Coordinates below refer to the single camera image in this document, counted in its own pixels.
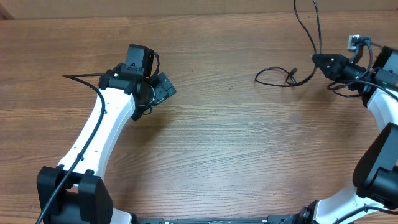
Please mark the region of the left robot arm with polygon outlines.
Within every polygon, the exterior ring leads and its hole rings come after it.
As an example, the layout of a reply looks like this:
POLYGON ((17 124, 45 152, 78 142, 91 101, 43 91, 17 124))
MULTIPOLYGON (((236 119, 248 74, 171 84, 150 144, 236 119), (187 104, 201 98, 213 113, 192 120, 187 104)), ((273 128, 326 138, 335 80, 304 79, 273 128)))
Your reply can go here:
POLYGON ((175 94, 152 49, 131 44, 126 60, 97 74, 98 86, 85 74, 68 75, 96 94, 95 106, 80 135, 56 167, 41 168, 37 223, 137 223, 133 213, 118 210, 104 184, 112 151, 129 119, 137 121, 175 94))

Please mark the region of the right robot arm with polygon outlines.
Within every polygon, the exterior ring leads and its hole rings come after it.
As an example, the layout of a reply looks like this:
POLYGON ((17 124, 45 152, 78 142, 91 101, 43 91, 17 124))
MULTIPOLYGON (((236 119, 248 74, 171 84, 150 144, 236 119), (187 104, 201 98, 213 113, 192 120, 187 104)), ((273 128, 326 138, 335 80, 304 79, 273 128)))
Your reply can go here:
POLYGON ((337 83, 354 82, 374 116, 379 136, 357 163, 352 185, 333 196, 316 200, 279 223, 354 223, 368 214, 397 214, 397 50, 384 46, 372 74, 356 78, 360 67, 342 55, 314 55, 325 76, 337 83))

